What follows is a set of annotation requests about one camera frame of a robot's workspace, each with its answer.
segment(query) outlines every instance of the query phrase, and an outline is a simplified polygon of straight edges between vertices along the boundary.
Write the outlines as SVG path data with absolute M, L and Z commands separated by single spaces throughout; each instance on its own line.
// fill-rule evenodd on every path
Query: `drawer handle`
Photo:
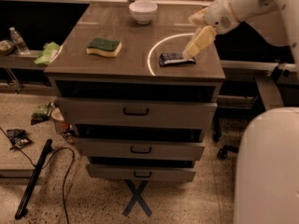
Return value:
M 149 147 L 149 151 L 136 151 L 136 150 L 134 150 L 134 148 L 131 146 L 131 152 L 132 152 L 132 153 L 149 154 L 149 153 L 151 153 L 151 147 Z
M 149 172 L 148 175 L 138 175 L 137 172 L 134 172 L 134 177 L 138 177 L 138 178 L 150 178 L 151 177 L 151 172 Z
M 136 113 L 136 112 L 130 112 L 127 110 L 127 108 L 125 107 L 123 110 L 122 110 L 123 114 L 125 114 L 126 116 L 147 116 L 150 112 L 150 109 L 147 108 L 144 112 L 141 112 L 141 113 Z

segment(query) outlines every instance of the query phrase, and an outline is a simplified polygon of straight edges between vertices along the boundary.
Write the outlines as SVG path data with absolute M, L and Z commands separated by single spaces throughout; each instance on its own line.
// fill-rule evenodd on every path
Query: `bottle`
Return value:
M 27 48 L 24 39 L 21 37 L 21 34 L 14 27 L 10 27 L 9 31 L 10 31 L 10 37 L 13 43 L 15 44 L 15 46 L 17 47 L 19 53 L 22 55 L 29 53 L 29 49 Z

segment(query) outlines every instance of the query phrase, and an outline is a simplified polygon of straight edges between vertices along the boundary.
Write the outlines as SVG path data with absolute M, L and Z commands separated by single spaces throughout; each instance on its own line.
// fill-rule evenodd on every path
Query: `black stand leg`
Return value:
M 38 180 L 39 174 L 40 174 L 41 169 L 44 165 L 46 157 L 47 157 L 48 153 L 51 152 L 51 147 L 50 147 L 51 144 L 52 144 L 52 141 L 50 139 L 48 139 L 45 146 L 44 146 L 43 151 L 41 152 L 41 155 L 40 155 L 39 160 L 37 162 L 36 168 L 35 168 L 34 172 L 32 173 L 32 176 L 31 176 L 30 181 L 28 183 L 27 189 L 24 192 L 24 195 L 22 196 L 21 203 L 20 203 L 20 205 L 18 207 L 18 210 L 17 210 L 17 213 L 15 215 L 15 218 L 17 220 L 24 217 L 27 213 L 26 206 L 29 203 L 31 194 L 32 194 L 32 192 L 33 192 L 33 190 L 36 186 L 36 181 Z
M 215 115 L 214 115 L 214 118 L 213 118 L 213 122 L 214 122 L 214 129 L 215 129 L 215 133 L 213 135 L 213 140 L 215 142 L 218 142 L 219 138 L 221 137 L 221 125 L 219 123 L 219 118 L 218 118 L 217 110 L 215 112 Z
M 239 148 L 238 147 L 234 147 L 234 146 L 223 146 L 219 150 L 217 157 L 219 159 L 221 159 L 221 160 L 225 160 L 226 157 L 227 157 L 227 152 L 228 151 L 233 152 L 233 153 L 237 153 L 239 151 Z
M 141 184 L 139 185 L 138 189 L 135 189 L 135 185 L 131 180 L 124 180 L 124 181 L 128 185 L 131 192 L 134 194 L 134 196 L 132 197 L 131 201 L 128 203 L 127 207 L 124 209 L 122 214 L 125 217 L 128 217 L 130 212 L 132 211 L 135 203 L 139 202 L 139 204 L 140 204 L 141 208 L 143 209 L 143 211 L 146 213 L 146 215 L 148 217 L 150 217 L 152 212 L 151 212 L 150 208 L 148 207 L 148 205 L 146 204 L 146 202 L 144 201 L 144 199 L 141 196 L 141 193 L 142 193 L 143 189 L 147 186 L 149 181 L 143 180 L 141 182 Z

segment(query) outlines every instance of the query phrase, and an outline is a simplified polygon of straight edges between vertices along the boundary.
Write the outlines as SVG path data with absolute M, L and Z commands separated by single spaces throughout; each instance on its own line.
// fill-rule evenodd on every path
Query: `wheel caster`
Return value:
M 217 157 L 218 157 L 218 159 L 220 159 L 220 160 L 225 160 L 226 157 L 227 157 L 227 150 L 225 150 L 225 149 L 223 149 L 223 148 L 219 149 L 218 154 L 217 154 Z

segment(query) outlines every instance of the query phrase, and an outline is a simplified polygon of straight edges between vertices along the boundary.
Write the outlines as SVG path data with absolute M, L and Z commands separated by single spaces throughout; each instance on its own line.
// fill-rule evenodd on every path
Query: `white bowl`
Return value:
M 150 1 L 135 1 L 130 4 L 129 9 L 139 24 L 148 24 L 156 16 L 158 6 Z

